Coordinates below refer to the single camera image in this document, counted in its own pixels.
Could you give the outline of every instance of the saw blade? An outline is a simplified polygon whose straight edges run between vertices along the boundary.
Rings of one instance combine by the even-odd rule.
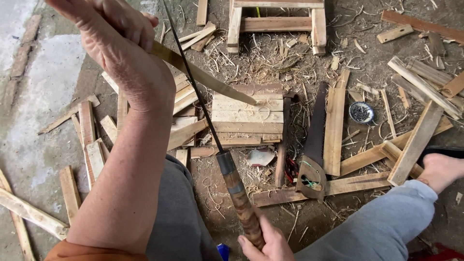
[[[327,94],[328,83],[322,81],[317,90],[316,103],[313,107],[311,124],[309,125],[308,134],[306,135],[306,144],[304,145],[304,155],[319,166],[323,166],[324,153],[324,131],[325,131],[325,98]]]

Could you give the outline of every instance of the small bowl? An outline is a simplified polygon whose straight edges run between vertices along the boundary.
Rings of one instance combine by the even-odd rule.
[[[352,114],[353,110],[356,110],[359,108],[364,109],[364,111],[367,113],[366,118],[362,119],[362,118],[359,118],[359,116],[356,117],[355,115]],[[349,112],[349,116],[357,123],[368,124],[372,120],[374,120],[374,110],[372,110],[372,108],[365,102],[355,102],[351,104],[348,112]]]

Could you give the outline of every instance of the leg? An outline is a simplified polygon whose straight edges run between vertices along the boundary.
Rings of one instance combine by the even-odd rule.
[[[190,172],[166,155],[158,212],[145,253],[150,261],[222,261],[198,212]]]
[[[464,160],[440,154],[424,159],[417,180],[393,188],[312,245],[295,254],[303,260],[407,260],[406,243],[422,232],[435,211],[438,194],[464,177]]]

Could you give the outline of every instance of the forearm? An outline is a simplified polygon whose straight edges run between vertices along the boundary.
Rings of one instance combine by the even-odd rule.
[[[131,110],[67,241],[144,253],[155,221],[172,115]]]

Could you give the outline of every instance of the blue object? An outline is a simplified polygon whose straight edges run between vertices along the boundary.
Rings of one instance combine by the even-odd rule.
[[[229,261],[229,247],[225,244],[219,244],[217,245],[219,254],[222,257],[223,261]]]
[[[349,107],[349,116],[357,123],[368,124],[374,120],[374,110],[365,102],[355,102]]]

